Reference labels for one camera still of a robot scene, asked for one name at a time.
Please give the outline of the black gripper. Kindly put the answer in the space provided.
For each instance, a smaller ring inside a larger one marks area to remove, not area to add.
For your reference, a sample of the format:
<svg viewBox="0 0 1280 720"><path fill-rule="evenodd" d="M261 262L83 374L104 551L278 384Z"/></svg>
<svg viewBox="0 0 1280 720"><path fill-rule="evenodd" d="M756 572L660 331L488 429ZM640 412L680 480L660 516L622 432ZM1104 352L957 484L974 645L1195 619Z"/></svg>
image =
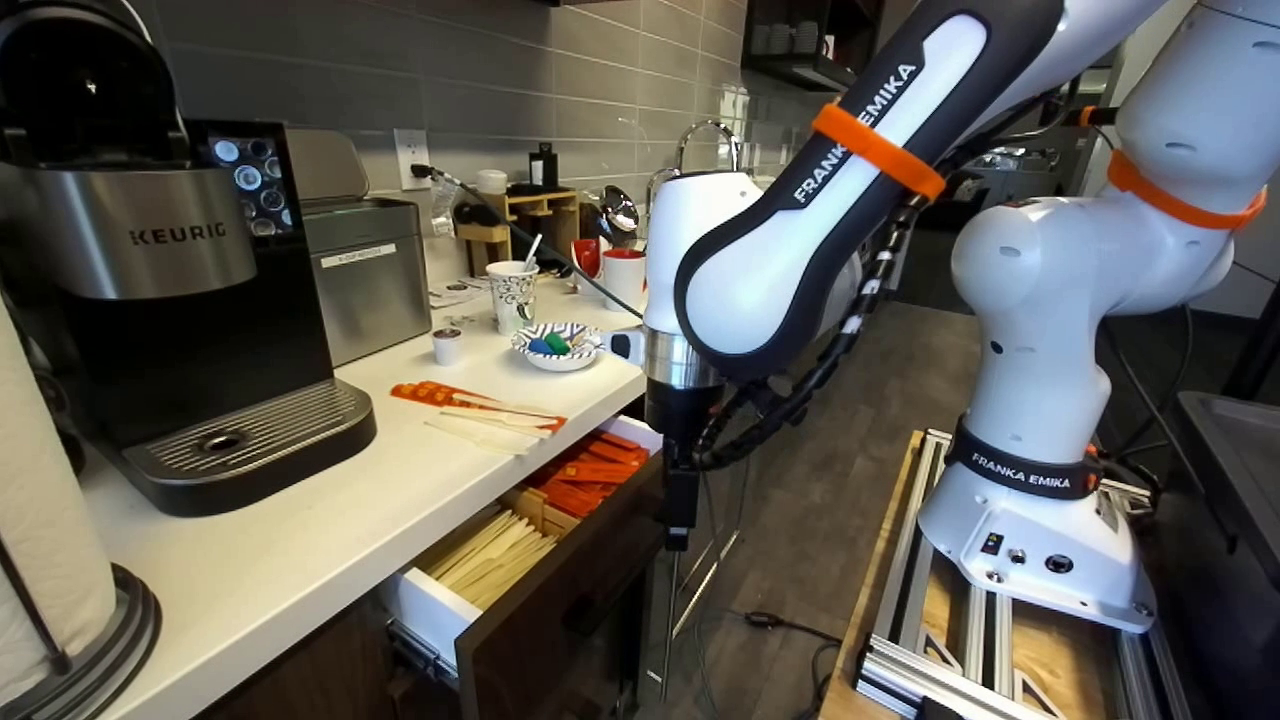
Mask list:
<svg viewBox="0 0 1280 720"><path fill-rule="evenodd" d="M665 437L665 546L671 551L683 551L695 533L702 472L694 457L716 399L716 388L650 384L650 424Z"/></svg>

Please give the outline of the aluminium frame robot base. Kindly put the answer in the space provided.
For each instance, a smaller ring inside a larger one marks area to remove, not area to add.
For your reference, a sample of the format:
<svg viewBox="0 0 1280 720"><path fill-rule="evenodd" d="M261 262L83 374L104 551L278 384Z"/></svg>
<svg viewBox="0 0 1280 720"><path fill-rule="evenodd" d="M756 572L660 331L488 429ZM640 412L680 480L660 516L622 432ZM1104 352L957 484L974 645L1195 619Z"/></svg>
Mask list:
<svg viewBox="0 0 1280 720"><path fill-rule="evenodd" d="M917 533L949 437L905 441L817 720L1194 720L1161 631L1123 637L974 587Z"/></svg>

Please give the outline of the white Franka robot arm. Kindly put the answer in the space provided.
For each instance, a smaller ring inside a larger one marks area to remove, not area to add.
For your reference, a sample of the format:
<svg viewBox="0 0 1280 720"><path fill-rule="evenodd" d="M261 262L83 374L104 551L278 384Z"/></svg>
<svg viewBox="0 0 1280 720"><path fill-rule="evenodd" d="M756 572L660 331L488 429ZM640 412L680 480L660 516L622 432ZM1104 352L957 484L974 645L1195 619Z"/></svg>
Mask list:
<svg viewBox="0 0 1280 720"><path fill-rule="evenodd" d="M847 256L946 161L1129 40L1163 0L920 0L756 206L676 263L676 324L716 374L765 381L836 324ZM1157 619L1133 527L1090 445L1107 315L1215 287L1280 168L1280 0L1195 0L1123 96L1107 181L976 214L952 286L983 328L920 533L974 586L1120 631Z"/></svg>

